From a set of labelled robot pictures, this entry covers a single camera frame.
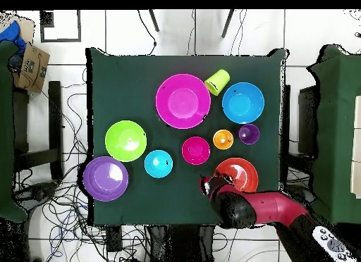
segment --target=dark green tabletop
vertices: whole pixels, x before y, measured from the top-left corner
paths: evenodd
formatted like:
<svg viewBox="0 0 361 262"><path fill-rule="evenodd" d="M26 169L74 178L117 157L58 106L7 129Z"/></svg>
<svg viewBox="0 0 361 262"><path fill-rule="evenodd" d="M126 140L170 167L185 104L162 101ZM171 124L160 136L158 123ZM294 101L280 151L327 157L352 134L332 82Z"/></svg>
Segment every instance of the dark green tabletop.
<svg viewBox="0 0 361 262"><path fill-rule="evenodd" d="M211 176L214 169L230 157L241 157L257 169L257 191L279 188L279 111L281 103L280 66L286 51L279 49L269 56L107 56L90 49L92 92L88 109L93 109L93 157L108 156L104 138L108 128L120 120L132 120L147 133L147 148L137 160L124 163L129 173L125 194L117 200L94 200L95 225L122 224L217 224L219 220L207 198L201 194L201 175ZM212 95L209 115L189 130L169 127L157 115L155 95L159 85L177 73L190 73L206 80L223 68L231 81L219 96ZM255 121L260 129L259 141L245 145L237 137L240 125L223 113L222 96L237 82L251 82L264 95L263 114ZM214 133L227 129L235 141L228 150L217 149ZM183 160L181 147L191 136L205 138L211 147L209 160L192 166ZM173 158L173 170L162 179L149 176L144 169L145 156L163 149Z"/></svg>

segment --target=white floor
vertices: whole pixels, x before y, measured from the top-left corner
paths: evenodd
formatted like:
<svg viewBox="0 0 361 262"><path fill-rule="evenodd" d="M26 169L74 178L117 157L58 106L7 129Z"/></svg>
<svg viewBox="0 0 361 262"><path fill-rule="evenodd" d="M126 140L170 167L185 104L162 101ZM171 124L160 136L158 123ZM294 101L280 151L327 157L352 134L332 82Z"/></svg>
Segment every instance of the white floor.
<svg viewBox="0 0 361 262"><path fill-rule="evenodd" d="M197 10L197 54L229 55L235 34L240 27L240 17L243 19L245 10L236 10L227 35L221 38L228 10ZM149 13L141 11L142 18L151 34L157 41L155 55L186 55L188 40L194 22L192 10L154 10L160 32L155 32ZM60 80L61 85L67 87L82 84L82 74L85 70L85 48L97 47L113 55L148 54L153 47L152 38L147 34L138 17L137 11L81 11L81 42L40 42L39 11L18 11L19 16L34 20L34 45L50 54L46 82L43 91L47 93L48 81ZM45 28L45 38L75 38L76 13L68 11L54 11L55 28ZM241 31L233 46L232 54L238 53ZM239 46L241 55L267 55L272 49L285 48L290 51L286 61L286 83L291 85L290 108L290 139L298 140L298 92L304 87L315 83L313 77L306 70L306 66L313 64L319 50L325 44L340 44L346 51L355 53L361 49L361 39L355 36L361 32L360 10L247 10L243 24L243 39ZM190 40L189 54L194 54L194 32ZM79 128L80 119L66 105L80 114L82 127L78 138L87 146L86 121L86 86L63 88L63 112ZM49 148L48 141L48 101L43 94L31 94L29 107L28 138L30 150ZM66 160L73 146L73 132L64 121L63 150ZM297 152L297 143L290 142L290 151ZM85 155L71 154L65 162L65 171L82 162ZM27 181L30 184L49 180L49 166L33 168L34 174ZM26 177L28 171L23 171L21 177ZM76 181L76 170L65 179L66 182ZM66 211L66 206L57 206L57 212ZM59 220L50 206L37 208L30 223L30 248L33 256L47 259L51 253L51 239L56 246L58 230L53 229ZM123 231L133 230L124 227ZM214 235L215 262L290 262L287 253L277 237L273 227L266 226L259 229L235 230L216 229ZM69 262L79 247L79 241L64 242L50 262ZM124 238L124 245L129 245L133 235ZM136 256L144 257L144 250L137 246ZM78 255L71 262L105 262L90 242L83 244Z"/></svg>

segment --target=lime green bowl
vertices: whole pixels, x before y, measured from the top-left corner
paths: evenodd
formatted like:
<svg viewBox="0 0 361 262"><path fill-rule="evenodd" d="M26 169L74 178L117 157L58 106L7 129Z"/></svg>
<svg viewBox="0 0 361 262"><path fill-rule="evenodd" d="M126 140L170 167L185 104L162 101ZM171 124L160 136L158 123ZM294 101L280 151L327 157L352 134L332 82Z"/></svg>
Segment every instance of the lime green bowl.
<svg viewBox="0 0 361 262"><path fill-rule="evenodd" d="M147 146L147 136L140 125L130 120L114 123L106 132L105 147L116 160L126 162L139 158Z"/></svg>

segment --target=yellow cup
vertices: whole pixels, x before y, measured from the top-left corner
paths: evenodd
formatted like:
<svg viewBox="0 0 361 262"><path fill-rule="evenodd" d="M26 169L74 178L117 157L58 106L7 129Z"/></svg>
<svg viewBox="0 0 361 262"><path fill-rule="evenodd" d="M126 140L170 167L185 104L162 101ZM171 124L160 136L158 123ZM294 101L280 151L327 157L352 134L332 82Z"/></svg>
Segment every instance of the yellow cup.
<svg viewBox="0 0 361 262"><path fill-rule="evenodd" d="M208 80L204 82L209 92L214 95L221 93L222 89L227 85L230 80L229 74L224 70L218 70L214 75L212 75Z"/></svg>
<svg viewBox="0 0 361 262"><path fill-rule="evenodd" d="M228 149L233 144L233 135L228 130L219 130L213 136L213 144L218 149Z"/></svg>

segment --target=cardboard box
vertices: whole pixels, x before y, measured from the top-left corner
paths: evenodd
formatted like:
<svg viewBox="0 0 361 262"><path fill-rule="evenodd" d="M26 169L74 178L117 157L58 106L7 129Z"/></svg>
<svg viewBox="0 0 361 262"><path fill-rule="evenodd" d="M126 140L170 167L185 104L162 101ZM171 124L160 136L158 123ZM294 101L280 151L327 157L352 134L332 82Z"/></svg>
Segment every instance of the cardboard box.
<svg viewBox="0 0 361 262"><path fill-rule="evenodd" d="M34 22L32 20L1 13L0 32L5 30L14 20L20 26L20 37L26 42L21 72L20 74L13 73L14 85L27 91L41 93L50 55L32 45L34 36Z"/></svg>
<svg viewBox="0 0 361 262"><path fill-rule="evenodd" d="M21 66L22 71L20 75L13 73L15 87L41 93L49 58L48 53L27 43Z"/></svg>

